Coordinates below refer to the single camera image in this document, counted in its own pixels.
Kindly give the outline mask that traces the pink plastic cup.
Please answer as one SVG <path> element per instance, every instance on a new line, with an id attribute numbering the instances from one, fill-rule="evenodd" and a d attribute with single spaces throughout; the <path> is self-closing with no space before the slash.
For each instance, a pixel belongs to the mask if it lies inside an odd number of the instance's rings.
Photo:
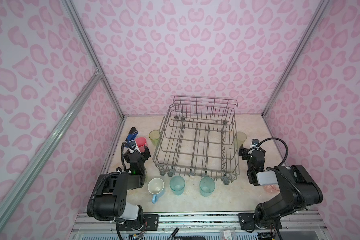
<path id="1" fill-rule="evenodd" d="M 138 147 L 138 149 L 140 150 L 141 153 L 143 153 L 143 152 L 146 151 L 146 150 L 145 150 L 145 146 L 146 146 L 146 144 L 147 144 L 146 138 L 144 138 L 144 137 L 136 138 L 136 139 L 135 139 L 135 142 L 136 142 L 137 147 Z"/>

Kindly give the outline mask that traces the yellow-green translucent cup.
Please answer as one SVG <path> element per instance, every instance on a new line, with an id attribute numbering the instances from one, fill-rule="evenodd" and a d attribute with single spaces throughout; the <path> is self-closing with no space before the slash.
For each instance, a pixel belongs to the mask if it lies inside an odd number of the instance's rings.
<path id="1" fill-rule="evenodd" d="M 157 146 L 161 138 L 161 132 L 159 130 L 153 130 L 149 133 L 149 138 L 151 140 L 151 143 L 154 146 Z"/>

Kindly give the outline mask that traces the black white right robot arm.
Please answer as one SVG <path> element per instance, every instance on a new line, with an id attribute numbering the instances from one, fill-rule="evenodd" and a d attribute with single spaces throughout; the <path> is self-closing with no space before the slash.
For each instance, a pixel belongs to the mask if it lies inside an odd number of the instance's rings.
<path id="1" fill-rule="evenodd" d="M 302 165 L 265 168 L 265 150 L 240 146 L 239 156 L 247 162 L 247 177 L 254 186 L 277 185 L 279 193 L 272 199 L 259 203 L 251 220 L 242 220 L 242 229 L 252 233 L 255 229 L 274 227 L 280 230 L 281 218 L 306 207 L 320 204 L 323 193 Z"/>

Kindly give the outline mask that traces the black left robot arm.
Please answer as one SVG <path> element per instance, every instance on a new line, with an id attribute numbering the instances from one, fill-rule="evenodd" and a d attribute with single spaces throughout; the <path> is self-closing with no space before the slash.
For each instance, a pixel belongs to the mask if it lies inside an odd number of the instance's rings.
<path id="1" fill-rule="evenodd" d="M 145 162 L 151 157 L 148 147 L 144 151 L 123 155 L 122 162 L 129 163 L 127 170 L 119 169 L 100 175 L 87 205 L 87 215 L 98 221 L 122 223 L 132 230 L 140 230 L 145 225 L 141 206 L 127 201 L 128 190 L 140 189 L 146 181 Z"/>

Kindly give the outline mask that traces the blue stapler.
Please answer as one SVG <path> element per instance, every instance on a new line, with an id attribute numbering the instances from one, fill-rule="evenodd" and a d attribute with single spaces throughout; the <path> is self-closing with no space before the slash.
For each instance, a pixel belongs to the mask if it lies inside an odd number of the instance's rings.
<path id="1" fill-rule="evenodd" d="M 136 129 L 136 127 L 132 127 L 126 137 L 126 142 L 134 140 L 137 137 L 138 133 L 139 131 Z"/>

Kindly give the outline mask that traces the olive translucent cup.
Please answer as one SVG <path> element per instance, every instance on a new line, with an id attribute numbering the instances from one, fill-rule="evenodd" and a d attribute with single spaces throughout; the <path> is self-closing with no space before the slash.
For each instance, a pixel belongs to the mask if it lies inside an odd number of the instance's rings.
<path id="1" fill-rule="evenodd" d="M 243 132 L 237 132 L 234 137 L 234 145 L 236 149 L 239 149 L 241 145 L 247 140 L 247 135 Z"/>

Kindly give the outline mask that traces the white blue ceramic mug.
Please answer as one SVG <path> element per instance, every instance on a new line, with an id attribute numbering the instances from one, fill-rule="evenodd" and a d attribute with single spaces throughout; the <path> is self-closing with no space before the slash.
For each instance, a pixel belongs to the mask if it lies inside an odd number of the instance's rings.
<path id="1" fill-rule="evenodd" d="M 152 195 L 152 203 L 155 204 L 165 194 L 165 183 L 161 178 L 154 178 L 148 184 L 148 191 Z"/>

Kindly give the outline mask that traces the light pink translucent cup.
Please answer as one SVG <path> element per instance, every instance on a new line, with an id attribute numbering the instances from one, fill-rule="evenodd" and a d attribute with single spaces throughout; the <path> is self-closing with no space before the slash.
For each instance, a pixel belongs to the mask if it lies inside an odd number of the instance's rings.
<path id="1" fill-rule="evenodd" d="M 280 192 L 280 189 L 277 185 L 266 185 L 263 186 L 263 188 L 268 194 L 276 194 Z"/>

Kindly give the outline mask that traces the teal translucent cup left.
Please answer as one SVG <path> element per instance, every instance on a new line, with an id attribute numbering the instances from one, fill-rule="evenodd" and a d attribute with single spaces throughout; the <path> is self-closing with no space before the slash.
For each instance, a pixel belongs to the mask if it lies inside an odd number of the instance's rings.
<path id="1" fill-rule="evenodd" d="M 172 192 L 177 196 L 183 194 L 183 192 L 185 190 L 185 185 L 186 185 L 186 182 L 185 182 L 184 178 L 181 176 L 172 177 L 172 179 L 170 180 L 170 188 L 171 188 Z"/>

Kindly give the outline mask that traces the teal translucent cup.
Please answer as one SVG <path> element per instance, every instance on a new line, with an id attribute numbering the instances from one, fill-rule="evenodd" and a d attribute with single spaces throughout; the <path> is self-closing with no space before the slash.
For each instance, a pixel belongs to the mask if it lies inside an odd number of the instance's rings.
<path id="1" fill-rule="evenodd" d="M 170 180 L 170 188 L 171 188 L 172 192 L 177 196 L 183 194 L 183 192 L 185 190 L 185 185 L 186 185 L 186 182 L 185 182 L 184 178 L 181 176 L 172 177 L 172 179 Z"/>
<path id="2" fill-rule="evenodd" d="M 200 180 L 200 194 L 203 197 L 209 197 L 216 188 L 215 181 L 210 177 L 204 177 Z"/>

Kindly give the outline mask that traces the teal translucent cup right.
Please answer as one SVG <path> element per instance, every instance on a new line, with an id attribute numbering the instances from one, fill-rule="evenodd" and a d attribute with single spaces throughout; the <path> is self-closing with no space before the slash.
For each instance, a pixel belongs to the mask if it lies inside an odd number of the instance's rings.
<path id="1" fill-rule="evenodd" d="M 200 194 L 203 197 L 209 197 L 216 188 L 215 181 L 210 177 L 204 177 L 200 180 Z"/>

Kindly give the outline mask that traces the black marker pen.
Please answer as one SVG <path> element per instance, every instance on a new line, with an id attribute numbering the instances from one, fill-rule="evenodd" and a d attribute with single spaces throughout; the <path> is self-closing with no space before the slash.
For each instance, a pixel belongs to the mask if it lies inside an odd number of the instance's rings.
<path id="1" fill-rule="evenodd" d="M 171 233 L 170 237 L 168 238 L 168 240 L 174 240 L 176 234 L 178 233 L 179 228 L 175 228 L 175 230 Z"/>

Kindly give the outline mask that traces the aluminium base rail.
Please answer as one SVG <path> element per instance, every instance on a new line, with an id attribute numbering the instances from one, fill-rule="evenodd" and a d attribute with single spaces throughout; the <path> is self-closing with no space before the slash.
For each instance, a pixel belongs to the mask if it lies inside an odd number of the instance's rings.
<path id="1" fill-rule="evenodd" d="M 125 240 L 167 240 L 178 229 L 175 240 L 330 240 L 329 229 L 317 211 L 300 211 L 274 226 L 259 229 L 252 222 L 253 213 L 246 212 L 178 212 L 149 213 L 140 230 L 120 226 Z"/>

